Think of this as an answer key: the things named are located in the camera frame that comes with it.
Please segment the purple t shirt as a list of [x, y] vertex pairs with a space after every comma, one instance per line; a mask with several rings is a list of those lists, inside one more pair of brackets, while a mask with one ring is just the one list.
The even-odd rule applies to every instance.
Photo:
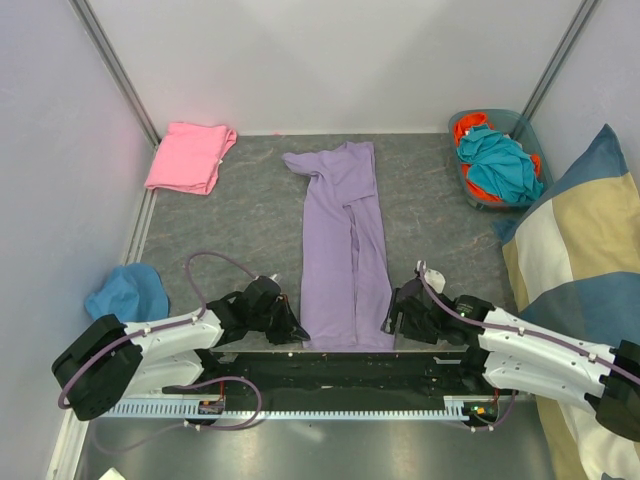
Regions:
[[300, 321], [320, 351], [388, 352], [391, 302], [385, 233], [370, 142], [286, 153], [309, 179], [302, 219]]

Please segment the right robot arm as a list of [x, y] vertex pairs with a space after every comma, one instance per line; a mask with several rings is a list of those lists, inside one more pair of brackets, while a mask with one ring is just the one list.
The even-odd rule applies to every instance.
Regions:
[[639, 439], [636, 343], [611, 347], [568, 337], [474, 296], [449, 299], [421, 278], [393, 291], [381, 330], [466, 347], [457, 377], [469, 393], [489, 386], [532, 393], [591, 413], [618, 436]]

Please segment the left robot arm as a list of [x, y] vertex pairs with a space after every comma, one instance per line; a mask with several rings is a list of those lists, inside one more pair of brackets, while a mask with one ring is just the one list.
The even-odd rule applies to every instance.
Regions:
[[123, 323], [108, 314], [53, 362], [61, 388], [58, 405], [88, 421], [124, 398], [165, 387], [211, 392], [220, 371], [199, 351], [239, 341], [250, 331], [263, 333], [274, 345], [310, 338], [279, 284], [266, 276], [182, 316]]

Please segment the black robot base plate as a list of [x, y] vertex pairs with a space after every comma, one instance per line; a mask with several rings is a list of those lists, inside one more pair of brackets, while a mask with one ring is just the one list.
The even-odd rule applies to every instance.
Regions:
[[252, 410], [250, 387], [226, 380], [251, 381], [266, 412], [346, 412], [435, 410], [446, 396], [504, 400], [512, 391], [493, 387], [469, 366], [463, 352], [391, 353], [213, 352], [200, 350], [204, 371], [191, 391], [169, 386], [166, 394], [223, 394], [230, 410]]

